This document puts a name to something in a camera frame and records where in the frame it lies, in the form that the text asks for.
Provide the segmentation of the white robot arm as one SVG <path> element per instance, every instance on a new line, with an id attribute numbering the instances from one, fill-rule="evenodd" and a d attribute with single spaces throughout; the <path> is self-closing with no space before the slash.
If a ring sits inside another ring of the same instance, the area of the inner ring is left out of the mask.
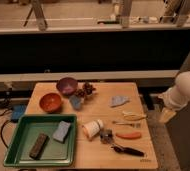
<path id="1" fill-rule="evenodd" d="M 159 121 L 167 123 L 190 102 L 190 71 L 178 74 L 175 84 L 161 93 L 159 98 L 164 103 Z"/>

